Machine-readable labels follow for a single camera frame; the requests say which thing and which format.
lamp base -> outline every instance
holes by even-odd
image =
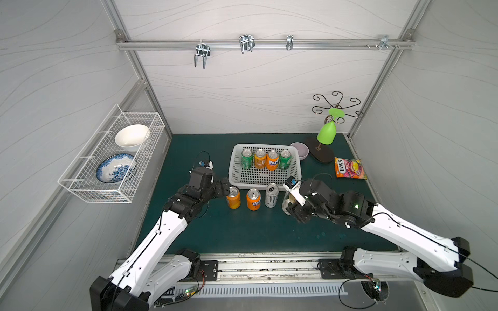
[[[327,164],[334,161],[335,159],[334,152],[327,145],[322,144],[319,148],[320,150],[317,150],[317,147],[320,145],[320,142],[316,139],[316,137],[307,138],[304,141],[304,144],[310,150],[311,155],[319,162]]]

silver can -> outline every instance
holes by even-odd
[[[266,186],[266,194],[264,195],[264,204],[266,207],[273,208],[277,205],[278,192],[277,184],[269,184]]]

blue and white bowl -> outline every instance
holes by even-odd
[[[130,174],[135,168],[136,162],[131,154],[116,154],[102,162],[97,168],[97,179],[106,184],[113,184],[123,180],[130,169]]]

metal bar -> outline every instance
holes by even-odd
[[[122,51],[195,51],[199,40],[127,40],[118,42]],[[253,50],[287,50],[287,40],[255,40]],[[240,50],[238,40],[202,40],[202,43],[213,50]],[[299,40],[294,39],[293,50],[377,50],[380,39],[361,40]],[[396,49],[411,49],[415,42],[402,39],[389,40]]]
[[[106,10],[107,15],[109,16],[109,19],[111,20],[111,24],[113,25],[114,29],[122,30],[125,38],[129,38],[128,31],[126,30],[125,24],[121,20],[121,16],[118,12],[116,4],[114,3],[114,0],[102,0],[102,4],[104,5],[104,9]],[[159,100],[157,99],[154,90],[152,89],[152,87],[150,87],[149,78],[145,73],[145,70],[142,66],[142,63],[140,62],[140,59],[138,58],[137,53],[135,51],[126,51],[126,54],[128,55],[129,61],[131,62],[133,69],[135,69],[135,72],[138,75],[138,77],[140,79],[144,79],[147,83],[147,88],[145,89],[145,92],[149,97],[152,106],[159,113],[159,116],[161,117],[165,125],[166,135],[168,135],[169,139],[173,138],[173,134],[166,120],[166,116],[164,115],[164,112],[162,111],[162,108],[159,105]]]
[[[419,0],[417,2],[417,4],[414,6],[410,14],[410,17],[408,18],[408,21],[406,22],[405,26],[403,27],[399,35],[399,39],[404,39],[407,37],[411,38],[422,16],[424,15],[424,12],[427,10],[427,7],[429,6],[430,2],[431,0]],[[372,89],[370,90],[369,94],[367,95],[367,98],[363,103],[362,108],[360,109],[360,112],[363,113],[363,117],[355,119],[353,125],[351,126],[351,129],[348,133],[349,139],[353,139],[354,135],[357,133],[363,119],[365,118],[365,115],[367,114],[368,110],[370,109],[375,99],[377,98],[377,95],[382,89],[382,86],[384,85],[385,81],[387,80],[394,66],[398,62],[398,59],[400,58],[402,52],[403,52],[402,49],[392,50],[389,56],[387,57],[384,66],[382,67],[375,83],[372,86]]]

gray wall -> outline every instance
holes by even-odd
[[[498,274],[498,2],[435,0],[353,138],[381,202],[470,241]],[[476,286],[498,282],[468,263]],[[498,295],[435,295],[443,310],[496,310]]]
[[[0,262],[137,79],[99,0],[0,2]],[[133,110],[152,110],[146,95]],[[90,308],[91,282],[130,249],[165,144],[133,204],[69,200],[0,310]]]

